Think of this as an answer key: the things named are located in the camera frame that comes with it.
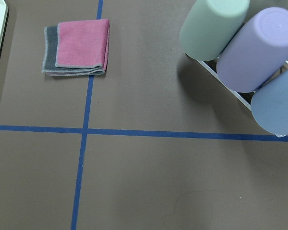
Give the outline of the pink and grey cloth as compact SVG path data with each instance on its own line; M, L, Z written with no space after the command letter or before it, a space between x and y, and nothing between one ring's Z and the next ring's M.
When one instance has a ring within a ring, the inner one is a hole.
M49 76L103 75L108 64L109 31L109 19L45 27L42 72Z

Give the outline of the light green cup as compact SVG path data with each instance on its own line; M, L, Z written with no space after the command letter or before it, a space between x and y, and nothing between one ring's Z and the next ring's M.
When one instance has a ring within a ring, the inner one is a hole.
M249 0L197 0L180 30L186 55L199 61L216 59L242 25Z

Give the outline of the purple cup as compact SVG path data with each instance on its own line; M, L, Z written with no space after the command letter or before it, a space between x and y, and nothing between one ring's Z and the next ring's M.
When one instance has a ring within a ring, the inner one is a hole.
M253 92L288 58L288 10L270 7L254 15L220 55L220 81L236 92Z

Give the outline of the blue cup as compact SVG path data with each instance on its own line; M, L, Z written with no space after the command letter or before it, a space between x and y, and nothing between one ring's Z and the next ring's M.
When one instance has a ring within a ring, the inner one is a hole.
M288 135L288 70L253 95L251 111L264 130L275 135Z

